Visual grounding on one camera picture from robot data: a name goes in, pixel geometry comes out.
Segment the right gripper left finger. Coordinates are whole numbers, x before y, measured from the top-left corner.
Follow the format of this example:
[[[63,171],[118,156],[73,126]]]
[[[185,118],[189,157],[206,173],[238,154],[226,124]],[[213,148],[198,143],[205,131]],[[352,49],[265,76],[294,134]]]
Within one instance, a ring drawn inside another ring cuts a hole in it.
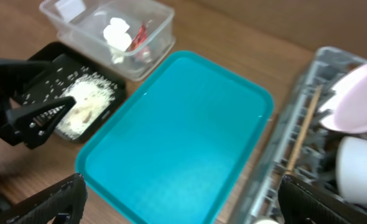
[[[0,224],[79,224],[87,198],[84,177],[76,173],[0,213]]]

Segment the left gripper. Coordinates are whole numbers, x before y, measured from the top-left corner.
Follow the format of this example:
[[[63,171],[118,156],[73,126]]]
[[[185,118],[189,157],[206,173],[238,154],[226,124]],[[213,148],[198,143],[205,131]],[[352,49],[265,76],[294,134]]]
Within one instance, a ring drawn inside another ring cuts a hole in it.
[[[0,139],[29,149],[43,145],[76,101],[72,96],[12,109],[10,98],[22,95],[54,66],[46,60],[0,58]]]

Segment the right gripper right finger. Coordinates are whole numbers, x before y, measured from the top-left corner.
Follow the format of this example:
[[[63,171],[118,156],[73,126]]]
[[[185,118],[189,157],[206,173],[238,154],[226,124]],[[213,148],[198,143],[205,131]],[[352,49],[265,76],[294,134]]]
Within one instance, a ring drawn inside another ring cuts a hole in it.
[[[294,177],[284,175],[278,202],[285,224],[367,224],[367,214]]]

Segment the grey-white bowl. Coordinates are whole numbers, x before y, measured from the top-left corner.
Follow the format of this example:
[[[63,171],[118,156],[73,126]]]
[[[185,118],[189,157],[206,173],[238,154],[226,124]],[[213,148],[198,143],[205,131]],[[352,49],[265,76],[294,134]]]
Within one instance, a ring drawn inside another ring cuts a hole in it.
[[[347,136],[339,144],[336,177],[340,196],[367,205],[367,140]]]

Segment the wooden chopstick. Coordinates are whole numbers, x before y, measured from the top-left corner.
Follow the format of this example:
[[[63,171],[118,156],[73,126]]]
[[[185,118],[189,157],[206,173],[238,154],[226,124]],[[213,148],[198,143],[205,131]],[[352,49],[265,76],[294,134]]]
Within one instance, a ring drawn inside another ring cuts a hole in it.
[[[307,109],[307,114],[302,123],[302,127],[300,129],[298,138],[294,144],[294,147],[291,152],[290,158],[288,160],[287,168],[284,174],[291,175],[294,173],[295,164],[297,162],[297,159],[299,158],[302,145],[304,143],[305,137],[307,136],[307,131],[309,129],[312,118],[314,116],[315,109],[317,108],[317,103],[318,103],[321,93],[322,93],[322,85],[319,85],[318,87],[316,87],[315,93],[310,101],[309,107]]]

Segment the white napkin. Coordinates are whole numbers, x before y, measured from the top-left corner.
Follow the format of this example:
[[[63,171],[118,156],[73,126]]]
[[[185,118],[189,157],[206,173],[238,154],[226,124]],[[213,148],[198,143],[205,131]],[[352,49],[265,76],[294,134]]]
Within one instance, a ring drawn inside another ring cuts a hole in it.
[[[130,25],[124,19],[112,17],[109,25],[103,30],[103,37],[109,45],[113,63],[124,62],[124,53],[132,43],[132,38],[128,34],[129,28]]]

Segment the large white plate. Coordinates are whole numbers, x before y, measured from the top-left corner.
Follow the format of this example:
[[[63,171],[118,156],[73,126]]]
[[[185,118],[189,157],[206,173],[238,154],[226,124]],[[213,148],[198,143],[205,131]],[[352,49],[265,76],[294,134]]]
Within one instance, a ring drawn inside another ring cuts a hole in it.
[[[320,124],[332,131],[367,133],[367,62],[339,79],[331,90],[335,94],[318,109],[330,112]]]

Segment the red snack wrapper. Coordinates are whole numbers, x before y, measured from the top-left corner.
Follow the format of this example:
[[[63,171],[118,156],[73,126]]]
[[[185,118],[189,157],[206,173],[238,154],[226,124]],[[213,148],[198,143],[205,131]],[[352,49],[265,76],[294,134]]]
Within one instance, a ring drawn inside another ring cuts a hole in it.
[[[132,40],[128,50],[132,52],[140,47],[147,40],[147,24],[143,21],[137,35]],[[152,60],[151,50],[148,46],[144,46],[135,56],[135,61],[149,63]]]

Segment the white paper cup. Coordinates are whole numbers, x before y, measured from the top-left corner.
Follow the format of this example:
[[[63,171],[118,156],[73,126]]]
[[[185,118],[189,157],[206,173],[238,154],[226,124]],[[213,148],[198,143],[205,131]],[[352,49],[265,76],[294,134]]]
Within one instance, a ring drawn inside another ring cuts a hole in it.
[[[279,222],[271,219],[271,218],[258,218],[253,224],[279,224]]]

